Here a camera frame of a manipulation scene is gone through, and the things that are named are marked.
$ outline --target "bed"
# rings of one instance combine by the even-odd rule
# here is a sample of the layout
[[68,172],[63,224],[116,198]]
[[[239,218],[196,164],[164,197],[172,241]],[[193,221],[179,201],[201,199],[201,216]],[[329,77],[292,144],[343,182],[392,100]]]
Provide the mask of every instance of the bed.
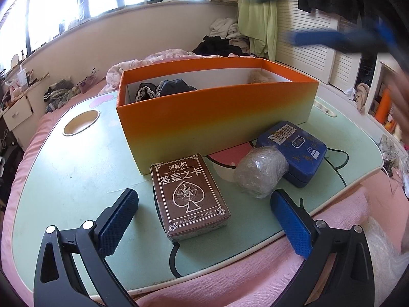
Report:
[[[149,62],[146,63],[178,59],[181,56],[184,56],[182,58],[194,58],[191,54],[187,57],[184,53],[187,52],[172,52],[165,57],[158,53],[148,57],[146,60]],[[20,194],[37,153],[60,117],[71,107],[99,93],[115,90],[125,68],[130,69],[146,65],[146,63],[124,62],[114,66],[107,74],[107,81],[101,81],[85,94],[74,97],[61,109],[47,113],[39,123],[12,186],[1,244],[3,271],[28,306],[33,306],[32,292],[20,280],[15,268],[12,256],[12,232]],[[375,274],[376,306],[379,306],[389,295],[409,262],[407,254],[401,256],[398,252],[404,234],[404,224],[409,213],[409,205],[400,188],[393,193],[388,190],[389,182],[385,180],[385,177],[385,174],[378,173],[369,178],[372,180],[364,181],[362,185],[343,195],[336,204],[329,206],[314,217],[325,220],[331,227],[342,229],[350,229],[354,224],[364,226],[371,253],[374,252],[374,268],[377,269]],[[387,207],[388,211],[380,210],[384,207]],[[376,221],[369,217],[370,215],[375,217]],[[394,268],[393,271],[384,274],[382,262],[378,260],[383,260],[385,255],[389,256],[390,262],[393,261]],[[288,240],[283,237],[223,269],[143,297],[135,297],[135,299],[139,306],[150,307],[164,305],[181,307],[270,306],[294,276],[302,261],[302,257],[294,253]],[[321,278],[320,285],[317,285],[311,299],[319,296],[325,279],[325,276]]]

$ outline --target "brown furry object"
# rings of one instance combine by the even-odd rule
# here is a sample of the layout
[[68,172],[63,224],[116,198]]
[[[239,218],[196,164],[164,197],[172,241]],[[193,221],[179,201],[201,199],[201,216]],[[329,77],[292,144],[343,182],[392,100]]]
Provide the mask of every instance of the brown furry object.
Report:
[[265,70],[252,70],[249,73],[248,83],[272,83],[275,80]]

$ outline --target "hand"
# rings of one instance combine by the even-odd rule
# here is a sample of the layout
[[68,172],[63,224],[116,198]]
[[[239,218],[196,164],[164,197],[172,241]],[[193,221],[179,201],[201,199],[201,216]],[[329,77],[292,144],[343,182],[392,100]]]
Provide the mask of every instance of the hand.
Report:
[[402,141],[409,145],[409,74],[400,71],[391,81],[393,118],[402,131]]

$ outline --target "spade symbol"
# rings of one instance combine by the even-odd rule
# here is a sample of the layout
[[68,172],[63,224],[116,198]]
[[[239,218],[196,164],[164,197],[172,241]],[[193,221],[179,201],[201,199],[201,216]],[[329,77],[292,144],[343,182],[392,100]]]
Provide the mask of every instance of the spade symbol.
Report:
[[181,182],[173,192],[173,203],[177,207],[186,207],[186,213],[202,209],[198,203],[205,198],[205,192],[191,182]]

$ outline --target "barcode sticker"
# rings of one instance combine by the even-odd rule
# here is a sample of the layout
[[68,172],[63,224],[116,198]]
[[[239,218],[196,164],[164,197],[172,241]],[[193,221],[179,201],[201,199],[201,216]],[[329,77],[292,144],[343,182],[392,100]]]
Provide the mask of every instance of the barcode sticker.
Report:
[[284,141],[289,138],[292,134],[297,131],[294,127],[290,125],[284,125],[279,130],[277,130],[274,134],[271,134],[268,138],[277,144],[283,144]]

